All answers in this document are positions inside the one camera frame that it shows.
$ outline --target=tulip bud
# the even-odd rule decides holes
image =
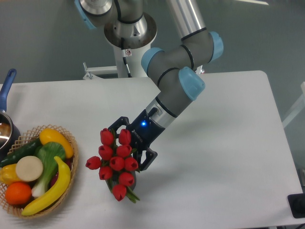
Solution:
[[[129,130],[122,129],[119,135],[119,143],[121,145],[129,145],[132,140],[132,135]]]
[[[102,162],[98,156],[90,157],[86,163],[86,167],[89,169],[92,169],[92,170],[98,169],[99,167],[101,167],[101,165],[102,165]]]
[[[117,156],[125,158],[130,155],[131,151],[132,147],[130,145],[122,145],[116,149],[116,154]]]
[[[102,157],[103,160],[108,161],[113,155],[113,149],[111,149],[109,146],[100,146],[99,155]]]
[[[108,180],[112,177],[113,171],[109,166],[104,166],[100,168],[99,175],[101,180]]]
[[[124,168],[124,159],[119,156],[114,156],[110,159],[110,167],[115,171],[120,171]]]
[[[119,183],[125,186],[131,186],[134,184],[134,177],[131,173],[123,172],[119,176]]]
[[[127,171],[134,171],[139,167],[138,162],[132,156],[125,159],[125,169]]]
[[[110,146],[113,143],[114,136],[107,128],[104,128],[100,132],[100,135],[101,135],[101,142],[103,145]]]
[[[121,201],[126,196],[127,189],[124,185],[118,184],[113,187],[112,193],[118,201]]]

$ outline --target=tulip bouquet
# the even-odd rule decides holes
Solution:
[[[129,130],[122,129],[119,134],[120,146],[116,144],[115,131],[107,128],[101,130],[102,146],[99,147],[99,155],[87,160],[86,167],[89,169],[100,169],[99,176],[105,180],[109,190],[114,197],[121,201],[125,196],[130,201],[136,203],[140,200],[132,190],[135,184],[135,171],[138,169],[138,162],[132,157],[136,149],[130,146],[131,133]]]

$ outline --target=white table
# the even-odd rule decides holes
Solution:
[[[54,213],[24,221],[0,210],[1,228],[239,229],[304,223],[287,196],[301,193],[265,73],[201,75],[205,91],[151,145],[159,153],[137,176],[141,201],[117,202],[98,170],[100,130],[130,121],[158,94],[149,78],[16,83],[8,115],[21,132],[62,125],[76,137],[74,189]]]

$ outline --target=white radish slice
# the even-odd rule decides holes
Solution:
[[[43,172],[42,162],[38,157],[25,156],[16,165],[16,174],[20,180],[30,182],[38,179]]]

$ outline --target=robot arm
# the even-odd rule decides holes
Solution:
[[[85,24],[104,26],[113,47],[119,78],[146,76],[141,57],[156,37],[155,21],[143,12],[143,0],[75,0]]]
[[[80,0],[80,2],[89,14],[90,20],[93,17],[90,14],[96,11],[90,12],[84,6],[84,2],[88,4],[91,2],[95,8],[93,2],[99,2],[100,8],[102,2],[103,6],[110,6],[104,13],[103,11],[95,13],[99,14],[99,17],[94,17],[93,20],[99,20],[102,24],[115,19],[125,25],[128,25],[128,22],[135,24],[142,18],[141,0],[113,0],[112,4],[111,0]],[[160,48],[151,48],[144,53],[141,60],[142,68],[160,89],[160,93],[131,124],[127,117],[120,117],[109,127],[116,132],[120,126],[125,125],[131,132],[131,147],[137,149],[133,157],[138,161],[140,170],[146,170],[157,157],[157,153],[150,149],[150,144],[205,88],[203,80],[193,70],[221,56],[224,48],[218,34],[207,31],[196,0],[167,0],[167,3],[182,45],[169,52],[164,52]],[[143,151],[146,151],[146,159],[141,163]]]

